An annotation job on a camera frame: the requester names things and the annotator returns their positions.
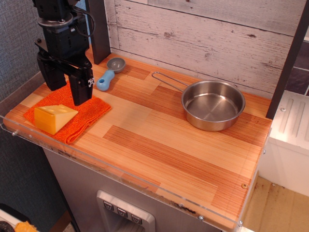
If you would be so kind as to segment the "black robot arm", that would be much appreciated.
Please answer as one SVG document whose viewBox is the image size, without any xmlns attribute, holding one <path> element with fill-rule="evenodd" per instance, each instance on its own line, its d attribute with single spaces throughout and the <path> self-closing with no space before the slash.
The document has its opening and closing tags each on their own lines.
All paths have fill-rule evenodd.
<svg viewBox="0 0 309 232">
<path fill-rule="evenodd" d="M 87 28 L 86 19 L 93 17 L 75 0 L 35 0 L 33 4 L 44 34 L 35 42 L 40 71 L 51 91 L 64 87 L 67 75 L 74 105 L 79 106 L 92 98 L 92 64 L 85 53 L 94 32 Z"/>
</svg>

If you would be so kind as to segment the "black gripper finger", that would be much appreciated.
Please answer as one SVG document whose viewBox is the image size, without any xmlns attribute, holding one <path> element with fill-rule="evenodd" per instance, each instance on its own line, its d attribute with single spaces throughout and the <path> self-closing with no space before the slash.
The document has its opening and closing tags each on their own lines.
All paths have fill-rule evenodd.
<svg viewBox="0 0 309 232">
<path fill-rule="evenodd" d="M 94 76 L 92 69 L 77 69 L 69 75 L 70 89 L 75 106 L 92 98 Z"/>
<path fill-rule="evenodd" d="M 56 66 L 52 59 L 45 57 L 42 53 L 38 53 L 37 62 L 46 85 L 51 91 L 60 89 L 67 84 L 64 73 Z"/>
</svg>

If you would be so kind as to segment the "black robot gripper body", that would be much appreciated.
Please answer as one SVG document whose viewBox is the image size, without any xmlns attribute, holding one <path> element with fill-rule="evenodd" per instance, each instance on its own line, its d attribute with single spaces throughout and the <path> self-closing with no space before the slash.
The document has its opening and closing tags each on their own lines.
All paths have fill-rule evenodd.
<svg viewBox="0 0 309 232">
<path fill-rule="evenodd" d="M 86 17 L 66 16 L 64 18 L 38 18 L 44 39 L 38 39 L 38 53 L 52 59 L 64 75 L 73 74 L 77 69 L 92 69 L 86 58 L 89 49 L 89 35 Z"/>
</svg>

